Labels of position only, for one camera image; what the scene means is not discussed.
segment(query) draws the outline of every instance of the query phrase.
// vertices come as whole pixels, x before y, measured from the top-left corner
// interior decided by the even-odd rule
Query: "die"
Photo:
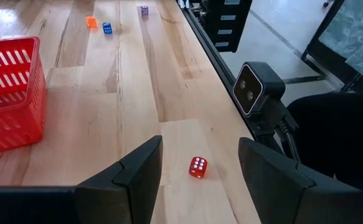
[[[189,174],[193,177],[203,178],[207,168],[207,161],[202,157],[194,157],[189,166]]]
[[[104,22],[102,24],[102,29],[104,30],[105,34],[111,34],[112,33],[112,26],[110,22]]]
[[[97,20],[95,19],[94,16],[87,16],[86,23],[89,28],[97,27]]]
[[[141,15],[147,16],[149,14],[148,6],[141,6]]]

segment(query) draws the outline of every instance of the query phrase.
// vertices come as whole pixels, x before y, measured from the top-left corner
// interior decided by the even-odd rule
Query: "purple die in basket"
[[[149,14],[148,6],[141,6],[141,14],[147,16]]]

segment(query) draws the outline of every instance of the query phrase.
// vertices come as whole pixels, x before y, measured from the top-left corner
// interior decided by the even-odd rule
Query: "basket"
[[[42,139],[45,79],[37,37],[0,40],[0,151]]]

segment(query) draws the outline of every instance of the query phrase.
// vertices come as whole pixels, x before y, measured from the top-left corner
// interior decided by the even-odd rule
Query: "wooden table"
[[[162,134],[153,223],[260,222],[237,155],[251,135],[174,0],[0,0],[0,39],[26,35],[41,39],[44,138],[0,153],[0,185],[75,185]]]

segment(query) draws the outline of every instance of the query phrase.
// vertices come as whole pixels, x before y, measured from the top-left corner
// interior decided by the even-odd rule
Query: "red die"
[[[189,166],[189,174],[197,178],[203,178],[206,168],[206,159],[202,157],[194,157],[192,158],[191,164]]]

